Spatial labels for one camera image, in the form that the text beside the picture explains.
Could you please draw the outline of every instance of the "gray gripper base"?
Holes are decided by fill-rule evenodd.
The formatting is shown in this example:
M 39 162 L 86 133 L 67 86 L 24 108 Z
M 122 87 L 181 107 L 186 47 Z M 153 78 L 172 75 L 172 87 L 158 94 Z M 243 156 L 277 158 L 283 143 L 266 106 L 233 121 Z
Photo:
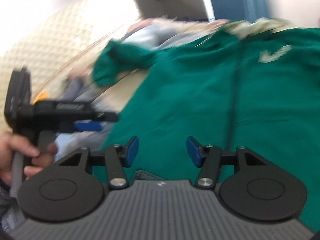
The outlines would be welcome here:
M 45 224 L 27 220 L 16 240 L 307 240 L 313 233 L 294 219 L 262 225 L 229 213 L 216 195 L 187 180 L 135 181 L 112 191 L 79 220 Z

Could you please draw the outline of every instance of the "green garment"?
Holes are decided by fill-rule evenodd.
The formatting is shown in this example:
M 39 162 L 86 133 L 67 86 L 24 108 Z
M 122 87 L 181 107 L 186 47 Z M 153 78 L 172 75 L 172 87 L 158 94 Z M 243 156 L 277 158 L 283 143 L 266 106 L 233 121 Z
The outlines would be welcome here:
M 149 68 L 149 75 L 104 145 L 139 137 L 138 155 L 125 169 L 129 179 L 142 169 L 191 180 L 199 170 L 186 152 L 188 136 L 229 150 L 247 146 L 303 181 L 308 200 L 300 219 L 318 231 L 320 29 L 239 41 L 221 28 L 205 39 L 161 51 L 109 42 L 93 70 L 99 86 L 123 70 Z

